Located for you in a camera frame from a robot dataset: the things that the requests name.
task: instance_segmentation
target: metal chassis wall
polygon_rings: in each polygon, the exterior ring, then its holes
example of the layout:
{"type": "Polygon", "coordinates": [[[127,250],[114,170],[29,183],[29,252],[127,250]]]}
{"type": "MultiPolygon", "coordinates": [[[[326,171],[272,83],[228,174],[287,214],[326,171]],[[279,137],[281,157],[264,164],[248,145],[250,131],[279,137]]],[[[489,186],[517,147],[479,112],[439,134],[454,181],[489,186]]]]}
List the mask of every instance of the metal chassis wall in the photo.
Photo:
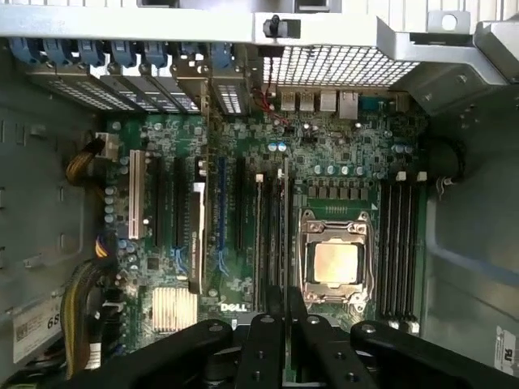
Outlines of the metal chassis wall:
{"type": "Polygon", "coordinates": [[[47,344],[13,363],[13,318],[52,295],[93,256],[92,199],[64,178],[64,155],[89,112],[34,87],[0,51],[0,383],[47,344]]]}

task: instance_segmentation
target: blue pcie slot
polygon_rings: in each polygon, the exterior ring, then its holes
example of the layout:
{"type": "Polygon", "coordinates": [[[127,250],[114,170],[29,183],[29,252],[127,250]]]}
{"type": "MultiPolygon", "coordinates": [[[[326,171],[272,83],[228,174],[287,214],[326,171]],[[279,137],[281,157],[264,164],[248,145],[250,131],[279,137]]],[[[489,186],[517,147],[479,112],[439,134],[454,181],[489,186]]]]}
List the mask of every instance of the blue pcie slot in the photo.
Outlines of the blue pcie slot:
{"type": "Polygon", "coordinates": [[[218,268],[226,276],[229,271],[225,265],[225,181],[226,181],[227,161],[224,156],[218,157],[218,268]]]}

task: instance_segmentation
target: heatsink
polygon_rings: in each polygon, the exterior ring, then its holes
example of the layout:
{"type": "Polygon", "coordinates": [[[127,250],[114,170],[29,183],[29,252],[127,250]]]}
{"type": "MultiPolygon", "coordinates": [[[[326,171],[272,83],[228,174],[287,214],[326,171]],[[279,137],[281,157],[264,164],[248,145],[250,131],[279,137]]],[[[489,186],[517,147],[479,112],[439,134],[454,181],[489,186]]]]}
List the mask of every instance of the heatsink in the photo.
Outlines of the heatsink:
{"type": "Polygon", "coordinates": [[[152,329],[176,332],[196,324],[198,296],[186,288],[155,288],[152,293],[152,329]]]}

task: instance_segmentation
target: cable bundle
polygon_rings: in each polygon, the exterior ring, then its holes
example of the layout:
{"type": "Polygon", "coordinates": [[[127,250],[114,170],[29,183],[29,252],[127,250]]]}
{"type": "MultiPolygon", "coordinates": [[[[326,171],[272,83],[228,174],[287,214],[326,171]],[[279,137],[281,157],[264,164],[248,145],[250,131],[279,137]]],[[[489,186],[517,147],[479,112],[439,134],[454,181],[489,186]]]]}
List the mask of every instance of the cable bundle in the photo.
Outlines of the cable bundle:
{"type": "Polygon", "coordinates": [[[67,378],[83,370],[90,358],[88,296],[99,279],[110,273],[111,266],[111,261],[97,259],[81,263],[63,294],[61,323],[67,378]]]}

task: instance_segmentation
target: perforated metal panel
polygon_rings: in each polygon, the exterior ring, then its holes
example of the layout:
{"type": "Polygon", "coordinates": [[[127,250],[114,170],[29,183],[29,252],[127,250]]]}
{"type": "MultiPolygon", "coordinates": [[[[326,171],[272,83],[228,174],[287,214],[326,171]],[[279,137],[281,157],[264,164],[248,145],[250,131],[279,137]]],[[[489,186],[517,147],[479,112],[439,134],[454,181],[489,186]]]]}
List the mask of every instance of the perforated metal panel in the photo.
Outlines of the perforated metal panel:
{"type": "Polygon", "coordinates": [[[377,48],[370,47],[286,47],[282,58],[264,59],[264,82],[270,81],[277,85],[386,88],[418,64],[393,61],[377,48]]]}

